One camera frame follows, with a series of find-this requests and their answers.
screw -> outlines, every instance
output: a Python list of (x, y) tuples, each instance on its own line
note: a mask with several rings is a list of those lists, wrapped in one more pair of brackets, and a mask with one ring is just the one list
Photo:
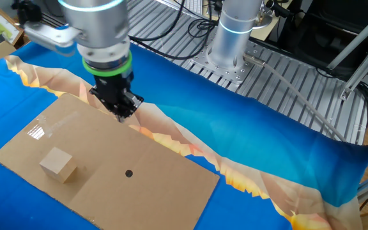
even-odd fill
[(88, 36), (87, 36), (86, 34), (82, 33), (82, 34), (80, 35), (80, 38), (81, 38), (82, 40), (86, 40), (86, 39), (88, 39)]

hole in cardboard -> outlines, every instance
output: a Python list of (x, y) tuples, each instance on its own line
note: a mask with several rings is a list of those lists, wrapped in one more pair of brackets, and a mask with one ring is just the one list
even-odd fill
[(131, 177), (133, 176), (133, 171), (131, 171), (131, 170), (127, 170), (127, 171), (126, 171), (126, 176), (127, 176), (128, 178), (131, 178)]

cardboard sheet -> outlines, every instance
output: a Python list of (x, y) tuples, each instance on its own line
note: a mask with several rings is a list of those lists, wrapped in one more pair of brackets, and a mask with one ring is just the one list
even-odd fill
[[(77, 163), (65, 184), (39, 166), (54, 147)], [(219, 179), (72, 95), (7, 143), (0, 163), (102, 229), (193, 229)]]

metal grating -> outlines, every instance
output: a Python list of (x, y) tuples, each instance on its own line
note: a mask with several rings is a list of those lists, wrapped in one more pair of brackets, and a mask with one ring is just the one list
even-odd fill
[[(128, 12), (130, 35), (151, 38), (167, 30), (176, 17), (177, 7), (163, 0), (129, 0)], [(192, 38), (187, 33), (188, 25), (194, 19), (191, 14), (182, 15), (172, 33), (148, 44), (170, 55), (187, 56), (193, 53), (202, 44), (202, 39)], [(348, 142), (363, 143), (367, 112), (364, 98), (358, 91), (343, 102), (339, 99), (343, 81), (324, 78), (318, 75), (312, 66), (270, 49), (253, 43), (250, 46), (253, 47), (253, 55), (265, 60), (289, 80)], [(265, 68), (254, 66), (242, 84), (234, 84), (192, 64), (190, 60), (170, 61), (230, 91), (255, 98), (315, 131), (332, 136), (327, 127)]]

